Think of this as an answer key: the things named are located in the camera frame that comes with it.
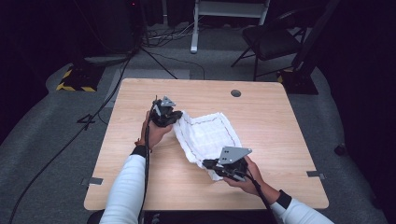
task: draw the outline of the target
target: black cable on floor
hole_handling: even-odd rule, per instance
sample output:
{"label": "black cable on floor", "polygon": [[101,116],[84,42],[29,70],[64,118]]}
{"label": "black cable on floor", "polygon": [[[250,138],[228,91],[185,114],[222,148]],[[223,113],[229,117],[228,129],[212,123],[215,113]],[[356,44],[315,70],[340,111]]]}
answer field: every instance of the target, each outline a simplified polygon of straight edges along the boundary
{"label": "black cable on floor", "polygon": [[172,77],[174,77],[175,79],[178,79],[177,77],[175,77],[175,75],[173,75],[167,68],[165,68],[160,62],[158,62],[158,60],[156,58],[154,58],[154,56],[151,55],[150,52],[146,51],[145,49],[143,49],[142,47],[140,47],[140,49],[142,49],[143,51],[145,51],[148,56],[150,56],[157,64],[159,64],[163,70],[165,70],[167,73],[169,73],[169,75],[171,75]]}
{"label": "black cable on floor", "polygon": [[101,38],[99,38],[99,36],[96,34],[96,32],[93,30],[90,22],[88,21],[87,17],[85,16],[84,12],[82,11],[81,7],[79,6],[78,2],[76,0],[73,0],[73,3],[75,4],[76,8],[78,9],[79,14],[81,15],[81,17],[84,19],[85,23],[88,25],[88,27],[90,28],[91,33],[93,34],[93,36],[96,38],[97,41],[99,41],[99,43],[102,45],[102,47],[104,47],[105,49],[113,52],[113,53],[120,53],[120,54],[127,54],[129,52],[121,52],[121,51],[116,51],[114,49],[109,48],[103,41]]}
{"label": "black cable on floor", "polygon": [[192,33],[187,33],[187,34],[183,35],[183,33],[185,31],[189,32],[192,29],[191,26],[192,26],[192,24],[187,26],[184,29],[180,29],[181,31],[178,32],[178,34],[177,34],[177,31],[175,31],[175,29],[174,29],[174,31],[172,33],[165,35],[165,33],[167,31],[166,30],[163,34],[157,35],[157,36],[154,36],[154,37],[151,38],[151,39],[153,39],[155,37],[159,37],[159,39],[157,41],[157,44],[150,44],[150,43],[143,42],[142,45],[144,47],[146,47],[146,48],[163,47],[163,46],[165,46],[166,44],[168,44],[169,42],[171,42],[173,40],[179,40],[179,39],[182,39],[182,38],[186,37],[187,35],[192,35]]}
{"label": "black cable on floor", "polygon": [[125,55],[123,58],[120,59],[114,59],[114,60],[106,60],[103,62],[89,62],[93,66],[98,66],[98,67],[109,67],[112,65],[116,65],[119,63],[125,63],[128,60],[128,55]]}
{"label": "black cable on floor", "polygon": [[161,57],[163,57],[163,58],[165,58],[165,59],[174,60],[174,61],[181,62],[181,63],[191,63],[191,64],[195,64],[195,65],[201,67],[201,69],[202,69],[202,71],[203,71],[204,80],[205,80],[205,69],[204,69],[200,64],[198,64],[198,63],[192,63],[192,62],[182,61],[182,60],[175,59],[175,58],[166,57],[166,56],[163,56],[163,55],[161,55],[161,54],[159,54],[159,53],[150,52],[150,54],[158,55],[158,56],[161,56]]}
{"label": "black cable on floor", "polygon": [[55,161],[56,158],[58,158],[59,155],[61,155],[68,146],[70,146],[70,144],[82,133],[82,131],[85,130],[86,127],[88,127],[88,125],[91,123],[91,121],[99,114],[99,112],[105,108],[105,106],[107,105],[107,103],[110,101],[110,99],[112,98],[112,96],[115,94],[115,92],[117,91],[121,81],[122,81],[122,77],[123,74],[125,72],[125,68],[128,65],[129,61],[131,61],[131,59],[133,58],[135,54],[135,50],[133,51],[133,53],[131,53],[129,55],[129,58],[127,60],[127,62],[125,63],[125,65],[123,66],[123,69],[121,71],[120,74],[120,78],[116,84],[116,87],[114,88],[114,90],[110,93],[110,95],[105,99],[105,101],[102,103],[102,105],[99,107],[99,109],[88,119],[87,123],[84,124],[84,126],[64,145],[64,147],[62,147],[61,150],[59,150],[58,153],[55,154],[55,156],[53,156],[45,165],[43,168],[41,168],[41,170],[35,175],[35,177],[33,177],[33,179],[29,182],[29,184],[27,185],[27,187],[23,190],[22,194],[20,195],[20,197],[18,198],[17,202],[14,205],[14,208],[12,210],[11,216],[9,218],[8,224],[12,224],[12,221],[15,217],[15,214],[17,212],[18,206],[21,203],[21,200],[23,198],[23,196],[26,194],[26,192],[28,191],[28,189],[35,183],[35,181],[40,177],[40,175],[50,166],[50,164],[52,164],[53,161]]}
{"label": "black cable on floor", "polygon": [[102,117],[100,117],[100,113],[98,113],[98,118],[99,118],[99,120],[102,121],[105,125],[108,125],[108,123],[105,122],[105,121],[102,119]]}

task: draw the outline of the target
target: black object on floor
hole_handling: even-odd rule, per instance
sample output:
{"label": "black object on floor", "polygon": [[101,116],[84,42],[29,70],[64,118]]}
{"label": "black object on floor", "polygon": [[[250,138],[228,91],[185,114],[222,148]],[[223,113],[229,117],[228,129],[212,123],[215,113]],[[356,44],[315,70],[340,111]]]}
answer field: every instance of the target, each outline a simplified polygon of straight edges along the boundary
{"label": "black object on floor", "polygon": [[56,90],[97,91],[104,71],[105,67],[103,66],[86,66],[84,68],[70,66]]}
{"label": "black object on floor", "polygon": [[279,71],[276,76],[287,94],[318,95],[318,90],[311,76],[299,76],[298,72],[288,70]]}

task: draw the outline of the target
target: person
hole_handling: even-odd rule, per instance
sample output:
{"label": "person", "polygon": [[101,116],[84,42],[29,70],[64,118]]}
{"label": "person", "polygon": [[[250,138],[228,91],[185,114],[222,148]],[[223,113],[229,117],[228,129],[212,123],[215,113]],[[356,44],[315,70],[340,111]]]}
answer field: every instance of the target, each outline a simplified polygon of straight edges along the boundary
{"label": "person", "polygon": [[[152,150],[166,133],[172,130],[172,125],[158,127],[149,122],[149,112],[142,125],[141,137],[135,142],[135,148],[125,161],[108,195],[106,209],[93,214],[87,223],[138,223],[139,213],[143,206],[145,195],[145,173],[147,150]],[[146,127],[149,126],[148,143],[146,144]],[[333,223],[315,209],[291,198],[283,190],[276,190],[263,179],[257,164],[249,156],[245,157],[247,168],[252,177],[260,184],[261,191],[271,209],[284,223]],[[224,177],[223,180],[231,187],[240,188],[246,193],[259,196],[250,179],[246,182],[234,181]]]}

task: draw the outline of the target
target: camera rig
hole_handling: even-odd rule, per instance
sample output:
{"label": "camera rig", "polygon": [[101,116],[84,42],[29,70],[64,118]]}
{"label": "camera rig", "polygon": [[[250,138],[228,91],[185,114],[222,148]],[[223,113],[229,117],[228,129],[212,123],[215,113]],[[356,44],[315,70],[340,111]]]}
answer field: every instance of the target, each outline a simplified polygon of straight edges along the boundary
{"label": "camera rig", "polygon": [[251,151],[250,148],[245,147],[224,147],[218,159],[204,160],[202,165],[208,170],[214,170],[219,176],[226,176],[235,181],[246,181],[248,163],[244,157]]}
{"label": "camera rig", "polygon": [[181,118],[183,113],[181,111],[173,111],[176,104],[172,102],[167,96],[161,100],[155,100],[150,111],[150,120],[152,120],[158,127],[166,127],[170,124],[176,123]]}

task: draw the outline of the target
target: white cloth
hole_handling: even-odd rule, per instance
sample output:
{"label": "white cloth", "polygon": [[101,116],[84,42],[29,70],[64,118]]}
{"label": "white cloth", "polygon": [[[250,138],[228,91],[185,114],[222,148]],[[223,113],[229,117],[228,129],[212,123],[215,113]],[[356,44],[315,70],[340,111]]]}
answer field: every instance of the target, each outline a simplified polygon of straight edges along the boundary
{"label": "white cloth", "polygon": [[[241,147],[230,121],[220,112],[193,119],[183,111],[174,130],[189,162],[202,169],[203,160],[218,159],[223,147]],[[208,173],[213,180],[222,179],[211,170]]]}

